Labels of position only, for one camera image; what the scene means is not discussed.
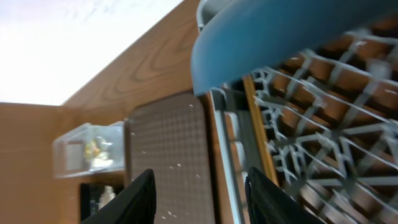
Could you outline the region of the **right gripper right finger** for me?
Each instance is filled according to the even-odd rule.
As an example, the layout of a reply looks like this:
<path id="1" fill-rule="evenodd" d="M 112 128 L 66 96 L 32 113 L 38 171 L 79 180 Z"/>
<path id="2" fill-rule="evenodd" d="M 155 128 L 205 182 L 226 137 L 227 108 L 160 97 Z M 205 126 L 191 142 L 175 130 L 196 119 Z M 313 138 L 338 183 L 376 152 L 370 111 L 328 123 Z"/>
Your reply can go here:
<path id="1" fill-rule="evenodd" d="M 251 224 L 322 224 L 259 169 L 250 167 L 245 181 L 245 194 Z"/>

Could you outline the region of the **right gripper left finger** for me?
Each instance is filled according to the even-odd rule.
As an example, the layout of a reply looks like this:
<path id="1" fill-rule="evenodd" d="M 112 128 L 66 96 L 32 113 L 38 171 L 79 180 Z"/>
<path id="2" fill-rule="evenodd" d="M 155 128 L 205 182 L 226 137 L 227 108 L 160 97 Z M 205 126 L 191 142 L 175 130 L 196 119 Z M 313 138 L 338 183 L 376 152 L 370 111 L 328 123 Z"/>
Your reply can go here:
<path id="1" fill-rule="evenodd" d="M 123 191 L 82 224 L 154 224 L 157 208 L 155 175 L 146 169 Z"/>

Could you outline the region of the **white tissue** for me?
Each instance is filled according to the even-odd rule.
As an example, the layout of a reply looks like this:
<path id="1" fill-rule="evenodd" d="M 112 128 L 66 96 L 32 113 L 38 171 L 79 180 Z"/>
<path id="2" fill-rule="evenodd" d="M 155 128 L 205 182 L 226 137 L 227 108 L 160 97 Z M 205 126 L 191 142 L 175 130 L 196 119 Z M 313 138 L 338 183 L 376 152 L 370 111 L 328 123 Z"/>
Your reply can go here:
<path id="1" fill-rule="evenodd" d="M 95 169 L 109 167 L 113 163 L 113 160 L 109 158 L 109 148 L 113 145 L 113 143 L 108 142 L 101 136 L 97 136 L 93 140 L 96 141 L 98 147 L 101 149 L 101 153 L 92 159 L 92 167 Z"/>

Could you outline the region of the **green yellow snack wrapper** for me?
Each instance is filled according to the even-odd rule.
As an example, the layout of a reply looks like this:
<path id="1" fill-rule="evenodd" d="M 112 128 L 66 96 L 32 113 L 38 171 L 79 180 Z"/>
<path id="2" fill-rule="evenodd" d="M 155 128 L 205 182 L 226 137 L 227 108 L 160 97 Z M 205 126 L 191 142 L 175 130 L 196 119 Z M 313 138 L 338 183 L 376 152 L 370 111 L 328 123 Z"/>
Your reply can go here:
<path id="1" fill-rule="evenodd" d="M 98 147 L 96 141 L 91 140 L 86 143 L 84 149 L 84 157 L 87 161 L 94 159 L 101 153 L 101 149 Z"/>

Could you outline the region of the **wooden chopstick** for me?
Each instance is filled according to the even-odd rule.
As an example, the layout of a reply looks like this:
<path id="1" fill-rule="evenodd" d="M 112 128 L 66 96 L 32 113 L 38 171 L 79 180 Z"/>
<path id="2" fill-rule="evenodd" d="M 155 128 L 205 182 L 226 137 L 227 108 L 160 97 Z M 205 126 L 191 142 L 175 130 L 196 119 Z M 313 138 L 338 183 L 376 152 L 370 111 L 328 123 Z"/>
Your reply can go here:
<path id="1" fill-rule="evenodd" d="M 268 177 L 274 184 L 276 184 L 276 186 L 279 186 L 272 156 L 267 148 L 268 138 L 262 123 L 261 112 L 259 106 L 254 102 L 254 97 L 256 92 L 252 76 L 246 75 L 243 78 L 243 84 L 246 92 L 246 98 L 248 101 L 249 110 L 251 113 L 252 124 L 256 136 L 256 142 L 259 148 L 262 168 L 264 169 L 266 177 Z"/>

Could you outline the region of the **large dark blue plate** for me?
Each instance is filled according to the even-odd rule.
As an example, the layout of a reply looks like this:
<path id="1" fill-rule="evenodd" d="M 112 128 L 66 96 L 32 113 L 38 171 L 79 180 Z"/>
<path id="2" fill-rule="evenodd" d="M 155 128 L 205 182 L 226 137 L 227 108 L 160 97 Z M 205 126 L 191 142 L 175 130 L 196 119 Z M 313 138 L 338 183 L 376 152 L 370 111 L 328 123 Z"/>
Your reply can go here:
<path id="1" fill-rule="evenodd" d="M 202 95 L 396 12 L 397 0 L 201 0 L 193 91 Z"/>

